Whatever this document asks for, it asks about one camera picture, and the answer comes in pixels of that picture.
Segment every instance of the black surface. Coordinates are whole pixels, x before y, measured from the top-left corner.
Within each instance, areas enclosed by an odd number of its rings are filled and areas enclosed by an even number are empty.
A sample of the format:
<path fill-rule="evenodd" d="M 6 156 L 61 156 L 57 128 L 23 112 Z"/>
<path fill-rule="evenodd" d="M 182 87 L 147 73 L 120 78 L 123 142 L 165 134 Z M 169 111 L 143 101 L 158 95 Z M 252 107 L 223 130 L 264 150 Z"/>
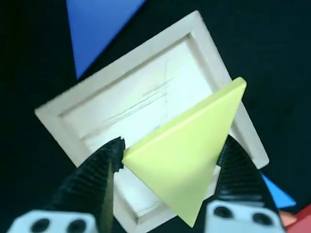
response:
<path fill-rule="evenodd" d="M 311 202 L 310 3 L 294 0 L 148 0 L 84 77 L 198 9 L 269 154 L 263 169 L 296 212 Z M 77 83 L 65 1 L 0 3 L 1 229 L 42 206 L 74 170 L 34 108 Z M 174 218 L 154 232 L 202 232 Z M 116 232 L 121 227 L 116 224 Z"/>

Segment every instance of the red object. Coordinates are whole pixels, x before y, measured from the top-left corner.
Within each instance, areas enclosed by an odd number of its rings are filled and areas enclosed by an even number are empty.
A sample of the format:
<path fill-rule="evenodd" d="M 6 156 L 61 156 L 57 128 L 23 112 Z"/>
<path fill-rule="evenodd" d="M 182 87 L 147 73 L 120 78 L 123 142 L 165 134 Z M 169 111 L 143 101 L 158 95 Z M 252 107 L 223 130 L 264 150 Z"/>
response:
<path fill-rule="evenodd" d="M 297 221 L 286 227 L 287 233 L 311 232 L 311 205 L 296 214 Z"/>

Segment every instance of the blue triangle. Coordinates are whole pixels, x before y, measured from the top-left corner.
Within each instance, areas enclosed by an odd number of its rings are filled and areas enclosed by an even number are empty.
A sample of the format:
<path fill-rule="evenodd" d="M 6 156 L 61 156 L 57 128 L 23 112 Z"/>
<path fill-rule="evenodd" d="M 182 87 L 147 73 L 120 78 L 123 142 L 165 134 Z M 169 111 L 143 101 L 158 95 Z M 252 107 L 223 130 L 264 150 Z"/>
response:
<path fill-rule="evenodd" d="M 271 180 L 269 180 L 265 175 L 261 173 L 263 180 L 265 181 L 276 207 L 281 209 L 285 207 L 295 206 L 296 201 L 292 199 L 288 194 L 283 192 L 279 187 L 277 187 Z"/>
<path fill-rule="evenodd" d="M 73 58 L 80 78 L 145 0 L 67 0 Z"/>

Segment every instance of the wooden frame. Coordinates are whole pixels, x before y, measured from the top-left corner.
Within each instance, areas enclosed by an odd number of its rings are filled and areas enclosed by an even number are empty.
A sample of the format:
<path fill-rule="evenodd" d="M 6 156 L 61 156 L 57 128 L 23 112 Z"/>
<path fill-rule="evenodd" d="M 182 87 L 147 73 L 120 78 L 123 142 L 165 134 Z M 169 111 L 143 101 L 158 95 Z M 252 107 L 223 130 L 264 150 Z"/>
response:
<path fill-rule="evenodd" d="M 184 40 L 194 51 L 194 59 L 198 56 L 200 66 L 206 74 L 208 73 L 206 81 L 212 92 L 231 81 L 199 12 L 195 11 L 77 84 L 74 88 L 36 109 L 35 114 L 73 163 L 79 166 L 95 150 L 95 148 L 91 149 L 92 146 L 88 142 L 83 141 L 87 136 L 79 132 L 79 127 L 93 124 L 96 121 L 95 99 L 112 87 L 119 85 L 122 80 L 141 69 L 146 62 L 150 62 L 154 57 L 171 51 L 176 46 L 183 45 Z M 268 164 L 267 153 L 242 103 L 237 111 L 231 133 L 248 151 L 257 168 Z M 213 194 L 218 173 L 219 168 L 216 168 L 213 184 L 208 189 L 206 197 Z M 122 190 L 116 186 L 114 216 L 127 232 L 144 233 L 173 218 L 175 214 L 165 204 L 159 202 L 151 210 L 138 215 L 123 196 Z"/>

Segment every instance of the white wooden tray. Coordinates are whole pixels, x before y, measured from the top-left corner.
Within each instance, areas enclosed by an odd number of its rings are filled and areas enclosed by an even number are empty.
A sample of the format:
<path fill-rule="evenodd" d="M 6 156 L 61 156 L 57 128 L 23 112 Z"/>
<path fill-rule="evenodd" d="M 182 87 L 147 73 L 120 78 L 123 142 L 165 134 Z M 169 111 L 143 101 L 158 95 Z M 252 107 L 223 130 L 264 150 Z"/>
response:
<path fill-rule="evenodd" d="M 124 137 L 127 147 L 133 145 L 230 81 L 196 11 L 35 113 L 79 166 L 115 137 Z M 257 168 L 269 162 L 242 103 L 230 134 Z M 217 167 L 206 197 L 213 194 L 218 173 Z M 127 232 L 148 232 L 175 216 L 126 167 L 114 180 L 114 216 Z"/>

